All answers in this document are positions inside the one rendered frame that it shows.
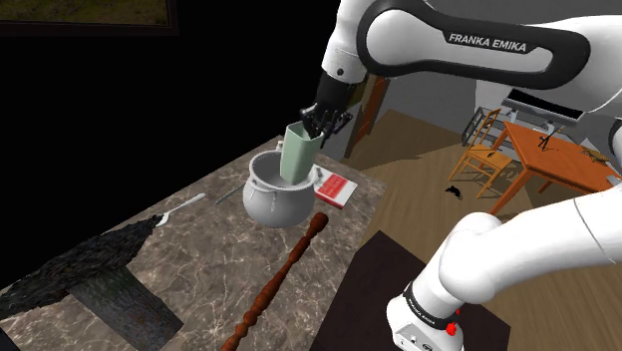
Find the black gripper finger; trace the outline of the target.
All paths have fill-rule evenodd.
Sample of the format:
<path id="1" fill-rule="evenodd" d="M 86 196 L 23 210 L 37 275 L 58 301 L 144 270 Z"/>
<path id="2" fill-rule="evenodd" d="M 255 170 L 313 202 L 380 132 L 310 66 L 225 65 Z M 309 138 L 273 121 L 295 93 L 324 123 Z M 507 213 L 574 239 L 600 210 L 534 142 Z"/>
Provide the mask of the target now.
<path id="1" fill-rule="evenodd" d="M 336 134 L 339 134 L 343 128 L 349 124 L 349 122 L 353 119 L 353 115 L 349 112 L 344 112 L 340 115 L 333 113 L 333 116 L 329 122 L 326 122 L 323 125 L 322 133 L 323 140 L 320 148 L 323 149 L 326 142 Z"/>
<path id="2" fill-rule="evenodd" d="M 321 124 L 316 121 L 317 105 L 313 104 L 308 108 L 299 111 L 300 120 L 303 123 L 304 130 L 310 139 L 315 139 L 322 133 Z"/>

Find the pale green cup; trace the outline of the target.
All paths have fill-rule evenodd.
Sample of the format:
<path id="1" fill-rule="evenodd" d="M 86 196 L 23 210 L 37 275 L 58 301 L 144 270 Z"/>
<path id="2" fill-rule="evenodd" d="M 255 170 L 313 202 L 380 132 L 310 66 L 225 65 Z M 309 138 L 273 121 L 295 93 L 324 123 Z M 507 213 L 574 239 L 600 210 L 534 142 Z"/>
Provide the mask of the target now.
<path id="1" fill-rule="evenodd" d="M 281 150 L 280 176 L 291 184 L 305 180 L 323 139 L 323 133 L 311 137 L 302 122 L 288 125 Z"/>

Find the brown wooden door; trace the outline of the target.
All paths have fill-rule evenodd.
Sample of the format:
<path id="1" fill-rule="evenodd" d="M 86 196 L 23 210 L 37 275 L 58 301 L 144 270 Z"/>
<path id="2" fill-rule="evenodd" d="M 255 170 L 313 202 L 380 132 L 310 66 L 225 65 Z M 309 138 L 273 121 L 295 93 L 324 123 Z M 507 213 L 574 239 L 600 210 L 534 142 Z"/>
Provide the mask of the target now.
<path id="1" fill-rule="evenodd" d="M 354 147 L 364 137 L 371 134 L 390 83 L 391 80 L 389 78 L 375 75 L 368 76 L 359 112 L 344 152 L 346 159 L 350 157 Z"/>

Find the red and white book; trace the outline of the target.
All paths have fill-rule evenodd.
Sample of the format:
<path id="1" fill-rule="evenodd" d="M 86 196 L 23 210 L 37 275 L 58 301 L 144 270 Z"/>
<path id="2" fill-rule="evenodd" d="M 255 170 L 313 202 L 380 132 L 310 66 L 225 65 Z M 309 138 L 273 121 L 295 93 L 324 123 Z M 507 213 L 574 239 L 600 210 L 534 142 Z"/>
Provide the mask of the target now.
<path id="1" fill-rule="evenodd" d="M 318 165 L 313 166 L 313 171 L 317 176 L 314 183 L 315 196 L 336 208 L 342 209 L 358 185 Z"/>

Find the white round pot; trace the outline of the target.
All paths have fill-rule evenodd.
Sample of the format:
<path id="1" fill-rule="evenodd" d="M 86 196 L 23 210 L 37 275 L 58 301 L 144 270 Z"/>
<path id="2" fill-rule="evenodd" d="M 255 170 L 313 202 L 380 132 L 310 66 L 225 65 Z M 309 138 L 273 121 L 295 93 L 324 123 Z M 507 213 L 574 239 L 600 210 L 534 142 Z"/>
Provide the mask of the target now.
<path id="1" fill-rule="evenodd" d="M 248 215 L 265 226 L 284 228 L 298 225 L 314 207 L 317 171 L 312 168 L 298 184 L 280 176 L 280 151 L 266 151 L 249 163 L 242 200 Z"/>

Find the silver knife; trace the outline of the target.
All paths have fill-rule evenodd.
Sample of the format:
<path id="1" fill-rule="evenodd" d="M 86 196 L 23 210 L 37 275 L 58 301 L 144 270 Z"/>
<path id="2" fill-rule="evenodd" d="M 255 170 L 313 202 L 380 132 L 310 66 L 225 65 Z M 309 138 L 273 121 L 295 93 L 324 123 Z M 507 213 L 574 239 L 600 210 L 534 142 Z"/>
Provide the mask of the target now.
<path id="1" fill-rule="evenodd" d="M 236 188 L 230 190 L 229 192 L 227 192 L 226 194 L 224 194 L 222 197 L 220 197 L 219 199 L 217 199 L 214 202 L 214 205 L 220 205 L 221 203 L 223 203 L 224 201 L 226 201 L 228 198 L 230 198 L 232 195 L 234 195 L 237 191 L 243 189 L 245 186 L 245 182 L 240 184 L 239 186 L 237 186 Z"/>

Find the orange wooden chair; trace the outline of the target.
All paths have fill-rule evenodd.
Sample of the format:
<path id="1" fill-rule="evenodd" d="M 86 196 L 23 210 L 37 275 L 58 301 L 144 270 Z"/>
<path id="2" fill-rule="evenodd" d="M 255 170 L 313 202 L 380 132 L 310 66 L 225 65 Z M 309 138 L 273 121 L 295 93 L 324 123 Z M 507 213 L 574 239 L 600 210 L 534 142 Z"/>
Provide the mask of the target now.
<path id="1" fill-rule="evenodd" d="M 499 152 L 497 147 L 487 147 L 482 143 L 488 135 L 490 127 L 496 121 L 499 112 L 500 109 L 496 109 L 485 115 L 482 124 L 476 129 L 473 141 L 468 145 L 468 148 L 448 177 L 448 180 L 451 180 L 457 171 L 462 172 L 466 166 L 488 176 L 487 182 L 476 195 L 477 198 L 480 198 L 500 173 L 511 163 L 511 158 Z"/>

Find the white spoon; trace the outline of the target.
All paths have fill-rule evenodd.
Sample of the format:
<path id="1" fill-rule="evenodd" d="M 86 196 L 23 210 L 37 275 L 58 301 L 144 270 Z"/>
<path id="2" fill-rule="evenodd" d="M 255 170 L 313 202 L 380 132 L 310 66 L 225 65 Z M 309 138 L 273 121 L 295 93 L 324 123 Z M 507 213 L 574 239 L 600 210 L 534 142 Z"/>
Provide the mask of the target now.
<path id="1" fill-rule="evenodd" d="M 187 201 L 183 202 L 182 204 L 180 204 L 180 205 L 178 205 L 178 206 L 176 206 L 176 207 L 174 207 L 174 208 L 172 208 L 172 209 L 170 209 L 170 210 L 166 211 L 165 213 L 163 213 L 163 214 L 162 214 L 162 216 L 161 216 L 161 219 L 160 219 L 159 223 L 158 223 L 155 227 L 160 227 L 160 226 L 162 226 L 162 225 L 166 224 L 166 223 L 167 223 L 167 221 L 168 221 L 168 219 L 169 219 L 169 217 L 170 217 L 170 215 L 171 215 L 172 213 L 174 213 L 175 211 L 177 211 L 178 209 L 181 209 L 181 208 L 183 208 L 183 207 L 185 207 L 185 206 L 188 206 L 188 205 L 190 205 L 190 204 L 193 204 L 193 203 L 195 203 L 195 202 L 197 202 L 197 201 L 199 201 L 199 200 L 203 199 L 204 197 L 205 197 L 205 193 L 204 193 L 204 192 L 199 193 L 199 194 L 195 195 L 194 197 L 192 197 L 191 199 L 189 199 L 189 200 L 187 200 Z"/>

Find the brown turned wooden stick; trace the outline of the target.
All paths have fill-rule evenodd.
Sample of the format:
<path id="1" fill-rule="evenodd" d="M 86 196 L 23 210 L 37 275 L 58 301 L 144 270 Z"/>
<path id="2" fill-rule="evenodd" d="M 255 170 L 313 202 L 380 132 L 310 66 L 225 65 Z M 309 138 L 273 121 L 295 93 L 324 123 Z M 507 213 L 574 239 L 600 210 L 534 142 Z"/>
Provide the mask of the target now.
<path id="1" fill-rule="evenodd" d="M 248 330 L 257 323 L 258 317 L 274 299 L 291 267 L 299 261 L 312 239 L 326 227 L 328 222 L 329 218 L 324 212 L 317 212 L 312 217 L 306 233 L 290 251 L 287 261 L 255 297 L 251 307 L 243 314 L 242 321 L 235 326 L 234 333 L 222 344 L 220 351 L 237 350 L 240 341 L 248 334 Z"/>

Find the dark robot stand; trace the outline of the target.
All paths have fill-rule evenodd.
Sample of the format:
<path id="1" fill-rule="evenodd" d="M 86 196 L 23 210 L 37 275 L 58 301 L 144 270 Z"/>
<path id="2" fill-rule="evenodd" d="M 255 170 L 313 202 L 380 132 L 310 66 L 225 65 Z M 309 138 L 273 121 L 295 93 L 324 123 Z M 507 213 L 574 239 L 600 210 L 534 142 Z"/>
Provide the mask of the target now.
<path id="1" fill-rule="evenodd" d="M 309 351 L 402 351 L 386 317 L 389 301 L 425 264 L 383 231 L 354 255 Z M 466 351 L 507 351 L 510 326 L 481 305 L 459 316 Z"/>

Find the white appliance with dark slot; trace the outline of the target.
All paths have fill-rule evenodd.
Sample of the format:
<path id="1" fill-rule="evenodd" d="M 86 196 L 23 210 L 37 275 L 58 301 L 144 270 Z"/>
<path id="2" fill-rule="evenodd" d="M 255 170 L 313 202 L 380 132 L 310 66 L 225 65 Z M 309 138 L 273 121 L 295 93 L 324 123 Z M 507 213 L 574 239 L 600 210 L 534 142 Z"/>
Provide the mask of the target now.
<path id="1" fill-rule="evenodd" d="M 516 112 L 518 120 L 534 126 L 574 127 L 585 115 L 582 111 L 546 102 L 517 89 L 512 89 L 500 104 Z"/>

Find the orange wooden table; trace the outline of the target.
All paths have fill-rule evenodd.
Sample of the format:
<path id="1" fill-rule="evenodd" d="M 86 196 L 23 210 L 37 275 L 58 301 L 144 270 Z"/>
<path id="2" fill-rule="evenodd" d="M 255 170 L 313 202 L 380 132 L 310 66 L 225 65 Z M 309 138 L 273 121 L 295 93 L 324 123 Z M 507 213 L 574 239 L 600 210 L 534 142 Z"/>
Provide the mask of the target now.
<path id="1" fill-rule="evenodd" d="M 546 180 L 539 192 L 555 182 L 583 193 L 593 193 L 612 187 L 608 176 L 622 180 L 622 175 L 618 175 L 611 167 L 594 162 L 589 155 L 583 154 L 579 145 L 552 137 L 542 149 L 539 143 L 544 133 L 510 122 L 503 124 L 504 129 L 492 147 L 497 150 L 506 138 L 510 138 L 523 170 L 500 196 L 489 214 L 497 214 L 533 176 Z"/>

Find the dark framed wall picture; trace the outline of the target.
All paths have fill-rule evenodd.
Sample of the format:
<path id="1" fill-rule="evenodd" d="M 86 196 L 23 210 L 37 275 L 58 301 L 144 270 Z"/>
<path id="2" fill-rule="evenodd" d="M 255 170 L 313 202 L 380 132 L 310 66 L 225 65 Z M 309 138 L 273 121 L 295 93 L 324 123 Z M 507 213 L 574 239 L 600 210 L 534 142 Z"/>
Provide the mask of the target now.
<path id="1" fill-rule="evenodd" d="M 176 0 L 0 0 L 0 37 L 178 34 Z"/>

